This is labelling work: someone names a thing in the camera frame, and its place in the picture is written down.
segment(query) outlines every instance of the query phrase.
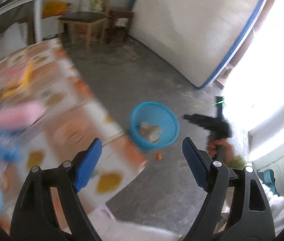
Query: person's hand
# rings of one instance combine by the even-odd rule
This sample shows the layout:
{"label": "person's hand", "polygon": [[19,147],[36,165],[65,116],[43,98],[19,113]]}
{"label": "person's hand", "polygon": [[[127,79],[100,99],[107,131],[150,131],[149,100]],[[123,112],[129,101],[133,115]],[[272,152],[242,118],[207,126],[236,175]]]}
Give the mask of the person's hand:
{"label": "person's hand", "polygon": [[235,153],[232,145],[227,141],[226,138],[213,141],[209,136],[207,152],[211,158],[213,158],[217,153],[216,149],[218,146],[222,146],[224,148],[224,156],[221,158],[221,161],[225,165],[228,165],[235,158]]}

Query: white table leg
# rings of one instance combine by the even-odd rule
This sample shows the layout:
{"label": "white table leg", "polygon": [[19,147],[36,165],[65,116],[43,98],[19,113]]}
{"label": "white table leg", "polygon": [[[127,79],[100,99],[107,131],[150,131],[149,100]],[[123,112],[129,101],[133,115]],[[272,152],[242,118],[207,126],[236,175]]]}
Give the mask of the white table leg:
{"label": "white table leg", "polygon": [[42,15],[42,0],[34,0],[34,33],[35,33],[35,42],[37,43],[40,43],[42,41],[41,15]]}

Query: concrete floor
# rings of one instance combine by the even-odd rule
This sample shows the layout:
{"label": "concrete floor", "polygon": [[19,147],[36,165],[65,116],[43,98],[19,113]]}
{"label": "concrete floor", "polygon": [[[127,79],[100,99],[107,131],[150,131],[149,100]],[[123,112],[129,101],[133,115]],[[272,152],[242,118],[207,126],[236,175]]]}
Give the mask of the concrete floor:
{"label": "concrete floor", "polygon": [[[149,162],[144,171],[107,205],[119,220],[187,233],[206,193],[197,186],[181,144],[190,137],[199,149],[205,149],[208,132],[181,116],[215,116],[215,106],[210,105],[221,94],[220,89],[213,84],[196,90],[163,59],[131,38],[125,44],[118,37],[110,45],[93,43],[88,59],[83,58],[83,46],[67,42],[64,46],[84,80],[125,130],[129,130],[133,108],[144,101],[164,104],[179,118],[178,139],[147,153]],[[158,152],[163,157],[160,161],[155,159]]]}

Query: brown stool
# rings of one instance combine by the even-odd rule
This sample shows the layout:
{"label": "brown stool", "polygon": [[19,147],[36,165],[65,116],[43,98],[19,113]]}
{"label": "brown stool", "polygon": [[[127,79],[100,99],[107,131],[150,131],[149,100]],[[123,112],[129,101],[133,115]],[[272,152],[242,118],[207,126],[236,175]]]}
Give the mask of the brown stool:
{"label": "brown stool", "polygon": [[130,29],[131,21],[133,19],[134,12],[125,9],[124,7],[111,7],[109,10],[109,35],[106,39],[106,44],[109,44],[111,42],[111,38],[114,34],[114,29],[113,26],[116,22],[117,19],[119,18],[128,18],[128,23],[125,28],[125,35],[123,41],[125,42],[127,39],[127,33]]}

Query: blue gripper pad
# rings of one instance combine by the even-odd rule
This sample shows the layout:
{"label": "blue gripper pad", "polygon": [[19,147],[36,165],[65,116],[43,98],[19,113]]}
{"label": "blue gripper pad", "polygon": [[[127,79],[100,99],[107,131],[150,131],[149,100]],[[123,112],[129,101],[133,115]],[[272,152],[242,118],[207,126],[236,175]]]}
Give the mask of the blue gripper pad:
{"label": "blue gripper pad", "polygon": [[90,179],[93,170],[102,154],[101,140],[96,138],[85,152],[86,155],[83,158],[83,161],[76,169],[76,179],[73,186],[77,192],[87,185],[88,180]]}
{"label": "blue gripper pad", "polygon": [[210,167],[189,137],[183,140],[182,151],[197,185],[208,192],[209,184],[206,179]]}

